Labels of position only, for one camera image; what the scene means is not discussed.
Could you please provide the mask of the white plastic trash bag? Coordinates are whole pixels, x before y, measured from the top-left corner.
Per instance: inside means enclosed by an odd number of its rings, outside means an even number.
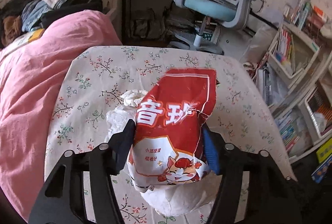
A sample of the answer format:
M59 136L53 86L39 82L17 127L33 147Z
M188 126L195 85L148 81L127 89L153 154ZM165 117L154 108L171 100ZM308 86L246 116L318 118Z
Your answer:
M147 93L145 90L129 90L120 96L123 103L106 113L106 142L113 134L121 132L129 119L134 118L138 104ZM211 172L197 183L170 187L155 186L140 195L159 214L178 216L214 203L221 179Z

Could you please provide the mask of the red printed snack bag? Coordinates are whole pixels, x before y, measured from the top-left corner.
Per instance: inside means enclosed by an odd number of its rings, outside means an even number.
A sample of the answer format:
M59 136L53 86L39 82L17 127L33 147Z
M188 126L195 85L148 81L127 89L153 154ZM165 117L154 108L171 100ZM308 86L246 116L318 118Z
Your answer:
M170 69L138 104L128 170L136 190L198 182L210 169L201 127L216 104L214 69Z

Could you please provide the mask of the blue box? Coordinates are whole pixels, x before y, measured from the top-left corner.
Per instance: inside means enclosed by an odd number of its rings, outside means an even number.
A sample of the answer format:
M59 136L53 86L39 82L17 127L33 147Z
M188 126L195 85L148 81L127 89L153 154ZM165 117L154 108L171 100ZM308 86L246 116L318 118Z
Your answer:
M311 178L315 183L320 183L324 178L329 166L331 165L331 152L332 152L332 140L331 138L325 142L316 152L319 166L311 174Z

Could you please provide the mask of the floral bed sheet mattress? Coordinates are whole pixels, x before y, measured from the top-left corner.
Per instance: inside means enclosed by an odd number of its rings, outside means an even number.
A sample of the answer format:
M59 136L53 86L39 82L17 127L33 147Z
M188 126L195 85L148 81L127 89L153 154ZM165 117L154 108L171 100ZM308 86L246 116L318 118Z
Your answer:
M267 150L284 176L294 175L275 121L241 63L228 56L172 48L93 47L70 65L60 88L46 146L49 175L66 150L91 151L107 136L107 112L129 90L150 90L171 68L211 68L217 102L208 127L243 151Z

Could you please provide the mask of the white bookshelf with books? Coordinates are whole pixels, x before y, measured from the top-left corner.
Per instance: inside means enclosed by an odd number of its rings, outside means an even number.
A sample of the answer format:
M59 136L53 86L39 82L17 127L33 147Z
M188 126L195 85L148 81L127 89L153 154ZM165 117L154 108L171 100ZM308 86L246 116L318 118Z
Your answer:
M264 86L263 98L292 158L326 137L309 107L314 86L331 62L326 45L312 32L320 31L319 14L311 0L289 0L279 28L262 26L242 57L255 67L254 79Z

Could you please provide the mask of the pink duvet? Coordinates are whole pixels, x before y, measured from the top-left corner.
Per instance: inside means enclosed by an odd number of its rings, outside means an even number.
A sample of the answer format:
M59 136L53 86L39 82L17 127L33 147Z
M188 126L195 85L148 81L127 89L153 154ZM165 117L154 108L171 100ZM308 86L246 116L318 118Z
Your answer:
M43 35L1 52L1 189L27 220L43 185L54 105L71 62L94 46L118 46L105 14L85 10L53 22Z

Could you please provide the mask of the pile of clothes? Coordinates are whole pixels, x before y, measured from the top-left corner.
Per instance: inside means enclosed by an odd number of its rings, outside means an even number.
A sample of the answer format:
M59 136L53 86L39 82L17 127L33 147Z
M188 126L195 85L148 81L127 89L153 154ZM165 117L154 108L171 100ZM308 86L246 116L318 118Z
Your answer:
M107 4L108 0L9 0L1 7L1 48L66 15L83 10L102 12Z

